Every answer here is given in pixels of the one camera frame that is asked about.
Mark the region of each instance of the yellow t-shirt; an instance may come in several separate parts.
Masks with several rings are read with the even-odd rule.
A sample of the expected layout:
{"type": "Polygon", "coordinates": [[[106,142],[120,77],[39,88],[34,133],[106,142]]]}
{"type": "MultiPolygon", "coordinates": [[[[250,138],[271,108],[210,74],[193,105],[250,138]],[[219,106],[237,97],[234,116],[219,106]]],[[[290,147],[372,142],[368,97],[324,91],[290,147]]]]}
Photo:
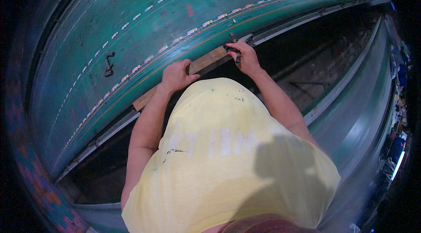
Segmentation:
{"type": "Polygon", "coordinates": [[[248,89],[203,80],[177,102],[122,217],[131,233],[201,233],[266,213],[315,228],[339,180],[329,157],[248,89]]]}

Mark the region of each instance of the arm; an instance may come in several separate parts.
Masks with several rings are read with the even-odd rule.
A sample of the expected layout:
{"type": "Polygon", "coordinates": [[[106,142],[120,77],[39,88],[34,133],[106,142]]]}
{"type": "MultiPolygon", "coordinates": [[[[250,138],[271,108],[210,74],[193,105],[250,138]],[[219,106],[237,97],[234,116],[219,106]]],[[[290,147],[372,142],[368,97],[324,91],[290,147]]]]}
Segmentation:
{"type": "Polygon", "coordinates": [[[162,134],[165,110],[172,94],[199,78],[186,75],[190,60],[177,61],[165,68],[162,81],[151,100],[137,119],[129,142],[126,180],[121,194],[121,209],[124,209],[130,192],[139,182],[143,169],[158,150],[162,134]]]}
{"type": "MultiPolygon", "coordinates": [[[[319,147],[311,136],[300,110],[266,71],[260,67],[254,49],[244,41],[229,43],[227,46],[241,52],[241,63],[237,67],[256,83],[271,116],[291,133],[319,147]]],[[[228,54],[234,60],[237,57],[235,52],[230,51],[228,54]]]]}

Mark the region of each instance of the wooden block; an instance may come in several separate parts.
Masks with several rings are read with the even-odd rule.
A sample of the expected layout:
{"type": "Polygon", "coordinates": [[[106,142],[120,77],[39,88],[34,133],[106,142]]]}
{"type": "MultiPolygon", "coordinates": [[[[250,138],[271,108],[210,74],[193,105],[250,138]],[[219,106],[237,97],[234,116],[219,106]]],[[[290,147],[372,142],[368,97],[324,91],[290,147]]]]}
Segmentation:
{"type": "MultiPolygon", "coordinates": [[[[230,59],[231,57],[227,55],[224,47],[220,46],[190,63],[190,65],[186,68],[186,73],[188,75],[199,74],[200,76],[203,76],[230,59]]],[[[145,107],[155,91],[156,86],[151,88],[147,93],[143,94],[139,99],[135,100],[133,103],[134,108],[137,111],[140,111],[143,107],[145,107]]]]}
{"type": "Polygon", "coordinates": [[[148,104],[148,102],[154,95],[156,89],[157,89],[156,86],[151,88],[147,93],[143,94],[142,96],[140,96],[139,99],[135,100],[133,103],[134,108],[137,111],[140,111],[141,109],[143,109],[143,107],[145,107],[146,104],[148,104]]]}

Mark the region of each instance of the hand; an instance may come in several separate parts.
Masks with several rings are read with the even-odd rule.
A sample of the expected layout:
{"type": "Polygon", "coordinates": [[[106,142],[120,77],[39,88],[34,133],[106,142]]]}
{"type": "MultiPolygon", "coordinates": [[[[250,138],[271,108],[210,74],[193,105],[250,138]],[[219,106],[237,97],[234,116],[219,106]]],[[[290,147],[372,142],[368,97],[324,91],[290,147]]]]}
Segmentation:
{"type": "Polygon", "coordinates": [[[166,67],[162,73],[161,87],[173,94],[197,80],[200,77],[199,74],[191,76],[186,74],[186,67],[190,63],[188,59],[179,60],[166,67]]]}
{"type": "MultiPolygon", "coordinates": [[[[228,43],[226,46],[235,48],[241,52],[241,62],[236,64],[241,72],[250,78],[253,78],[255,73],[261,71],[256,52],[246,42],[238,41],[237,43],[228,43]]],[[[229,51],[227,54],[230,55],[234,60],[237,58],[237,53],[233,51],[229,51]]]]}

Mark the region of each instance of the man's left hand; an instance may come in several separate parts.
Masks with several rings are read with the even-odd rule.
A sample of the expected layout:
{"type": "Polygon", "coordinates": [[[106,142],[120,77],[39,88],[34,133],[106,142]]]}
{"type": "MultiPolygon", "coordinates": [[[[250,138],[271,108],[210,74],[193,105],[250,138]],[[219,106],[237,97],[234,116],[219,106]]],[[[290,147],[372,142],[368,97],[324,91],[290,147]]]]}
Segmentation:
{"type": "Polygon", "coordinates": [[[190,63],[188,59],[179,60],[166,67],[162,73],[162,88],[172,94],[197,80],[200,77],[199,74],[191,76],[186,74],[186,67],[190,63]]]}

